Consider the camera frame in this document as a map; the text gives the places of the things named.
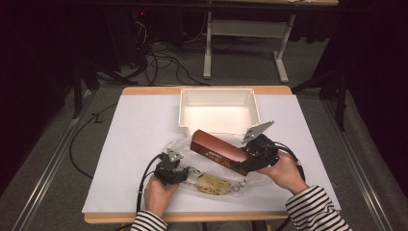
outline person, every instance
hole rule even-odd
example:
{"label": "person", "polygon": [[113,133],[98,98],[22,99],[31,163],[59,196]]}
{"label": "person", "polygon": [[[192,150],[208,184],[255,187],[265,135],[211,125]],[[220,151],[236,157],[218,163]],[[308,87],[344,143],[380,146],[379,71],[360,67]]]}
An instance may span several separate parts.
{"label": "person", "polygon": [[[309,187],[303,181],[291,155],[281,151],[278,155],[280,160],[276,165],[264,167],[258,172],[293,194],[286,202],[286,208],[294,226],[299,230],[351,230],[334,209],[325,190],[319,186]],[[131,230],[166,230],[168,225],[161,217],[178,187],[165,187],[160,180],[151,176],[144,191],[146,209],[137,213]]]}

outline person's left hand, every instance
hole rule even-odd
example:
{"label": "person's left hand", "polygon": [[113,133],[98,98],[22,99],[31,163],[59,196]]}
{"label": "person's left hand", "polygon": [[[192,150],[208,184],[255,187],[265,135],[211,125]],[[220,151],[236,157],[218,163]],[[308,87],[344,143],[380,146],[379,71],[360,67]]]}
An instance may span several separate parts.
{"label": "person's left hand", "polygon": [[149,183],[144,190],[146,210],[161,218],[178,187],[179,184],[164,186],[154,175],[150,176]]}

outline gray floor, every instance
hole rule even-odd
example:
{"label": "gray floor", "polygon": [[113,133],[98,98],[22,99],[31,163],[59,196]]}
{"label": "gray floor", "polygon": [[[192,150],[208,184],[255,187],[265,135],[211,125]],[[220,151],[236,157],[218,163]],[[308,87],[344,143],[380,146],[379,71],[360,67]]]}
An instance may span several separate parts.
{"label": "gray floor", "polygon": [[[280,85],[276,67],[271,59],[271,51],[277,40],[259,40],[258,38],[240,38],[230,49],[231,39],[219,39],[215,42],[213,53],[213,73],[210,80],[202,79],[204,47],[200,43],[189,43],[183,49],[167,47],[165,44],[154,46],[156,55],[167,53],[176,57],[195,80],[209,85]],[[284,55],[284,64],[293,87],[308,80],[319,61],[326,42],[308,44],[304,39],[290,42]],[[186,73],[168,60],[159,60],[159,71],[155,81],[159,85],[192,83]],[[147,69],[150,80],[154,68]],[[123,67],[123,74],[129,72]],[[135,80],[146,85],[141,75]],[[90,114],[98,113],[118,100],[124,86],[102,81],[102,87],[89,97],[89,107],[84,112],[79,126],[84,124]],[[397,186],[395,179],[382,161],[364,122],[358,115],[352,98],[347,96],[345,110],[345,133],[340,132],[333,123],[331,101],[321,101],[317,90],[305,90],[298,95],[300,106],[308,122],[310,131],[318,147],[330,180],[342,206],[341,214],[354,230],[408,230],[407,199]],[[115,107],[99,117],[103,123],[90,123],[76,138],[72,153],[80,168],[93,174],[97,165],[104,139],[108,133]],[[41,138],[25,164],[0,198],[0,230],[12,230],[30,195],[36,189],[38,180],[47,168],[59,147],[64,133],[76,122],[73,114],[72,92],[66,98],[66,105],[46,126]],[[43,197],[34,208],[32,216],[23,227],[26,230],[115,230],[117,224],[87,224],[81,214],[87,197],[90,180],[72,166],[68,158],[68,148],[63,158],[45,185]],[[268,221],[276,228],[281,220]],[[286,230],[294,230],[290,224]]]}

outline white plastic tray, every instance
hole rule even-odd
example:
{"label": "white plastic tray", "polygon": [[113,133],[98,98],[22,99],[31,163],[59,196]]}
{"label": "white plastic tray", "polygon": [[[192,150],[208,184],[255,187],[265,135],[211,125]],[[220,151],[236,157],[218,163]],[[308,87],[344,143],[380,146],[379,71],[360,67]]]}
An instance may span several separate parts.
{"label": "white plastic tray", "polygon": [[183,89],[179,127],[186,136],[207,133],[244,135],[261,124],[253,89]]}

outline striped sleeve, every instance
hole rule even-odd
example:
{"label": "striped sleeve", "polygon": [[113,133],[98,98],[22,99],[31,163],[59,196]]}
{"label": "striped sleeve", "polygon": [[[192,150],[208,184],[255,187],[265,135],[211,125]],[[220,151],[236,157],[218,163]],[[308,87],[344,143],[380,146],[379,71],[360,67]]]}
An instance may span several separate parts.
{"label": "striped sleeve", "polygon": [[132,231],[165,231],[167,224],[149,211],[139,211],[130,230]]}
{"label": "striped sleeve", "polygon": [[286,202],[286,208],[299,230],[351,230],[322,187],[312,186],[295,195]]}

